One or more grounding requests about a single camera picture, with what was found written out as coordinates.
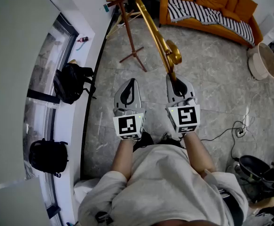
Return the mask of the small flat orange pillow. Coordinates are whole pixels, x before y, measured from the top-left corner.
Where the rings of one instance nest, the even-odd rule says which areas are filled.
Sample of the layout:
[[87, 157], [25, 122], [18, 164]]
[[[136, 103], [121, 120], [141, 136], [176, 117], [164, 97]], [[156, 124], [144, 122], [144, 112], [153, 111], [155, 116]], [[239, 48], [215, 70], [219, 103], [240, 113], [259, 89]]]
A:
[[236, 13], [234, 13], [232, 11], [229, 11], [226, 8], [221, 8], [220, 10], [221, 10], [221, 13], [222, 13], [223, 17], [232, 19], [232, 20], [234, 20], [234, 21], [236, 21], [238, 23], [241, 21], [240, 18], [239, 18], [239, 16]]

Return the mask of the narrow orange sofa cushion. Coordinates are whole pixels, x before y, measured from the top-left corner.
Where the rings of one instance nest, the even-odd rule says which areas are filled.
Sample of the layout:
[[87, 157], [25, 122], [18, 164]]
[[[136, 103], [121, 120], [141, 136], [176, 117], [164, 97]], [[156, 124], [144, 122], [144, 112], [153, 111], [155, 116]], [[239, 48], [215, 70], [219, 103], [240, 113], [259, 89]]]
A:
[[225, 8], [231, 12], [234, 12], [238, 0], [228, 0]]

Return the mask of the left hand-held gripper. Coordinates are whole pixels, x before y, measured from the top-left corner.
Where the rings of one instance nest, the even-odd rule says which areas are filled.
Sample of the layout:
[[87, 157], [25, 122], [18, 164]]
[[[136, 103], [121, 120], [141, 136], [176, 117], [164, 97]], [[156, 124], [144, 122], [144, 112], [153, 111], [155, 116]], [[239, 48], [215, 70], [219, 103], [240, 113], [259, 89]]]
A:
[[136, 79], [127, 80], [115, 94], [116, 105], [113, 109], [116, 135], [122, 140], [140, 140], [145, 122], [144, 108], [125, 107], [121, 103], [140, 103], [139, 84]]

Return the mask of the white power strip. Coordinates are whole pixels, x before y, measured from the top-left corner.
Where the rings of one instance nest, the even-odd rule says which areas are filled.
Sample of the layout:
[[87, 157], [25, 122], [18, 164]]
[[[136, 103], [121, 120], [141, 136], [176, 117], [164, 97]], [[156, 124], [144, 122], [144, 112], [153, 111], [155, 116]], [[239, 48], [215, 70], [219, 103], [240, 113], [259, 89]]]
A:
[[237, 138], [243, 137], [245, 135], [245, 133], [246, 133], [246, 127], [245, 126], [239, 127], [235, 131], [235, 135], [236, 135]]

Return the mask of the orange sofa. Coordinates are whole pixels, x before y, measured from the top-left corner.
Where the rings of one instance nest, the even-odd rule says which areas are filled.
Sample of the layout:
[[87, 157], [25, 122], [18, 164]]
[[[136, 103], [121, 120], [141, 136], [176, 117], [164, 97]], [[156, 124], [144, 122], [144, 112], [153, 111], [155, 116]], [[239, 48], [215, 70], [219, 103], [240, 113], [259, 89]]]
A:
[[252, 29], [252, 33], [253, 33], [254, 41], [255, 41], [254, 45], [251, 45], [250, 43], [245, 41], [242, 37], [235, 34], [233, 31], [231, 31], [221, 25], [218, 25], [218, 24], [203, 25], [198, 20], [196, 20], [194, 18], [188, 18], [188, 19], [184, 19], [184, 20], [178, 21], [178, 22], [171, 22], [170, 13], [168, 11], [168, 0], [160, 0], [159, 24], [160, 25], [165, 25], [165, 24], [177, 25], [177, 26], [182, 26], [182, 27], [186, 27], [186, 28], [200, 30], [203, 32], [212, 33], [212, 34], [227, 38], [229, 40], [238, 42], [238, 43], [245, 45], [249, 48], [252, 48], [252, 47], [258, 45], [263, 40], [262, 33], [261, 33], [259, 26], [254, 18], [254, 15], [247, 22], [247, 24], [249, 24]]

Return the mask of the black window frame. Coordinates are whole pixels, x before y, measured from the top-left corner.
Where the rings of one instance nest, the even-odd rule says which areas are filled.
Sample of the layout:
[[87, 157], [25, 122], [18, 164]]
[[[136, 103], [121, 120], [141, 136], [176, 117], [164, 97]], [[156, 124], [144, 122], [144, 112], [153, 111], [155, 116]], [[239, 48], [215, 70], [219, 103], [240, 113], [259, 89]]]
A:
[[33, 168], [29, 163], [30, 146], [45, 139], [71, 141], [73, 109], [55, 93], [54, 77], [68, 62], [78, 32], [59, 14], [45, 36], [32, 70], [23, 118], [23, 159], [26, 177], [38, 177], [41, 195], [52, 226], [66, 226], [73, 219], [70, 193], [70, 170], [60, 178]]

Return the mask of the black backpack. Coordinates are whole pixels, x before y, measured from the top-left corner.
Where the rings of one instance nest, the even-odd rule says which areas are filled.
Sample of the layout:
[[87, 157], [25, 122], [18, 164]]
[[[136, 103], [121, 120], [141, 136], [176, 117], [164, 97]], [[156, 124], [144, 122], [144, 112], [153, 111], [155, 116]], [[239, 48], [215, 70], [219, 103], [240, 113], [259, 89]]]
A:
[[55, 142], [44, 138], [35, 141], [30, 146], [29, 163], [39, 171], [50, 173], [60, 178], [69, 161], [67, 144], [67, 142]]
[[56, 70], [53, 84], [58, 98], [64, 103], [73, 104], [86, 91], [92, 98], [96, 90], [93, 81], [94, 71], [89, 67], [81, 67], [67, 63], [62, 70]]

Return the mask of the gold metal hanger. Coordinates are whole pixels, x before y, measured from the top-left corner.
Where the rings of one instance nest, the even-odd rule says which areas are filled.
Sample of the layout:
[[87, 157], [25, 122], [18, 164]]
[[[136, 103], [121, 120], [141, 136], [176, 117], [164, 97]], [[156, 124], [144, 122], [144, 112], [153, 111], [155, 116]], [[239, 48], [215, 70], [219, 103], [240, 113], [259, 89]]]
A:
[[143, 2], [141, 0], [135, 0], [135, 3], [138, 6], [153, 37], [167, 74], [170, 76], [171, 81], [175, 82], [177, 79], [174, 66], [182, 62], [182, 56], [179, 49], [171, 40], [164, 40], [150, 14], [146, 10]]

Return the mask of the light wooden hanger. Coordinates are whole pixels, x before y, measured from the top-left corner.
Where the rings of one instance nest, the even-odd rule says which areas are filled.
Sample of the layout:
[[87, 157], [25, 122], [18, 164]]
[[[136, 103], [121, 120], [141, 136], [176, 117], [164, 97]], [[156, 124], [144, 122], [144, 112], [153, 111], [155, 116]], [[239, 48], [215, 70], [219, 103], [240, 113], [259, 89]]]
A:
[[[126, 15], [126, 18], [128, 19], [128, 22], [130, 22], [130, 21], [134, 20], [135, 18], [137, 18], [138, 16], [140, 16], [141, 12], [134, 12], [134, 10], [132, 10], [130, 13], [125, 13], [125, 15]], [[120, 14], [116, 23], [113, 25], [111, 30], [108, 32], [105, 39], [108, 39], [113, 33], [115, 33], [117, 30], [119, 30], [120, 28], [122, 28], [124, 26], [125, 26], [125, 22], [124, 22], [122, 14]]]

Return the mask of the person's grey shirt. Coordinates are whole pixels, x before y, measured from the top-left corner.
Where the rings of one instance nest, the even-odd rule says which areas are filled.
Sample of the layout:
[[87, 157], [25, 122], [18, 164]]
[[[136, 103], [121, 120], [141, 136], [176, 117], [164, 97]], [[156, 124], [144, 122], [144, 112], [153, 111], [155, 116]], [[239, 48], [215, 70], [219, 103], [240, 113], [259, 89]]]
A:
[[208, 172], [203, 178], [186, 152], [172, 145], [149, 145], [133, 153], [132, 175], [107, 172], [78, 210], [81, 226], [150, 226], [160, 221], [208, 220], [234, 226], [221, 195], [230, 193], [243, 216], [248, 201], [234, 174]]

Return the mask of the beige round basket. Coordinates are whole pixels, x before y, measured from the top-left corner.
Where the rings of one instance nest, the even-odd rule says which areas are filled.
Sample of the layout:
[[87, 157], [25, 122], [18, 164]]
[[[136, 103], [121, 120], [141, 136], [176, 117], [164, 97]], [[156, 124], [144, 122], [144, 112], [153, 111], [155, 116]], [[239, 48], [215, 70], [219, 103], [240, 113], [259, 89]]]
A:
[[274, 53], [266, 44], [260, 42], [247, 51], [247, 56], [250, 72], [255, 79], [274, 79]]

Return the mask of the person's dark shoe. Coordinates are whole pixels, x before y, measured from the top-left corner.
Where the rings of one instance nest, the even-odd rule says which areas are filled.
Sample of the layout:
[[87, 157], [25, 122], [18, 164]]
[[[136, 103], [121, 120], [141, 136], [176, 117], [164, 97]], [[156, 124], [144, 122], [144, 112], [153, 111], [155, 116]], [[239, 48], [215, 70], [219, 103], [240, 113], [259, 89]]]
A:
[[171, 134], [169, 134], [168, 132], [164, 133], [160, 142], [158, 144], [163, 144], [163, 145], [174, 145], [177, 146], [179, 148], [183, 148], [185, 149], [185, 147], [183, 147], [180, 143], [180, 141], [175, 140], [172, 138]]
[[153, 145], [154, 141], [151, 135], [145, 131], [143, 131], [141, 139], [139, 139], [133, 146], [133, 152], [138, 150], [139, 148], [145, 148], [149, 145]]

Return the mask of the brown wooden coat rack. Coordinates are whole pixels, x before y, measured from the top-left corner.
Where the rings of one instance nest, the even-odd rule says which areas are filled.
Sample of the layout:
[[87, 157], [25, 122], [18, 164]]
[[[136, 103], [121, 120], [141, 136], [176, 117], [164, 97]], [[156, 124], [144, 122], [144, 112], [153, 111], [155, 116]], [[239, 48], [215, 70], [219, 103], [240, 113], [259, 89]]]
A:
[[130, 29], [130, 26], [129, 26], [129, 22], [128, 22], [128, 19], [126, 18], [126, 15], [125, 15], [125, 13], [127, 13], [127, 12], [125, 10], [123, 1], [125, 1], [125, 0], [106, 0], [106, 2], [107, 2], [106, 4], [107, 4], [107, 6], [109, 8], [112, 7], [112, 6], [114, 6], [114, 5], [118, 5], [118, 7], [120, 8], [121, 14], [122, 14], [124, 22], [125, 22], [125, 28], [126, 28], [126, 32], [127, 32], [127, 35], [128, 35], [128, 38], [129, 38], [129, 42], [130, 42], [130, 46], [131, 46], [131, 50], [132, 50], [131, 54], [129, 54], [128, 56], [124, 57], [119, 62], [122, 63], [125, 60], [127, 60], [128, 58], [134, 57], [139, 62], [139, 64], [140, 64], [141, 68], [143, 69], [143, 71], [147, 72], [147, 69], [145, 68], [145, 66], [143, 65], [143, 63], [141, 62], [140, 58], [137, 55], [137, 53], [139, 51], [141, 51], [142, 49], [144, 49], [144, 47], [141, 47], [141, 48], [139, 48], [137, 50], [135, 49], [135, 46], [134, 46], [134, 43], [133, 43], [132, 34], [131, 34], [131, 29]]

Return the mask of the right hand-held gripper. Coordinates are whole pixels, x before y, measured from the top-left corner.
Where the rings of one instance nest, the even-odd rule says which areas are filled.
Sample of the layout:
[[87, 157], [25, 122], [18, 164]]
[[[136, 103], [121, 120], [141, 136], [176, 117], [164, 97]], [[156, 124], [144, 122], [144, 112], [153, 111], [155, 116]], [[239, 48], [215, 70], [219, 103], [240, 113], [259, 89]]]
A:
[[176, 75], [175, 89], [170, 76], [166, 75], [168, 103], [166, 111], [176, 133], [189, 133], [200, 125], [200, 105], [195, 99], [193, 85], [185, 77]]

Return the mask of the person's right forearm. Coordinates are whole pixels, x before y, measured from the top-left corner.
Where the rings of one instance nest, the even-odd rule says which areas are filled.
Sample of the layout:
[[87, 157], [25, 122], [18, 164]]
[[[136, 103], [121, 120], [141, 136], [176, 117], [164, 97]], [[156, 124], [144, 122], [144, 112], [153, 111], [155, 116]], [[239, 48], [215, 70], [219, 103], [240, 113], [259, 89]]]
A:
[[212, 157], [198, 135], [195, 132], [189, 132], [185, 134], [183, 139], [191, 167], [202, 178], [207, 176], [206, 171], [215, 172], [216, 167], [212, 161]]

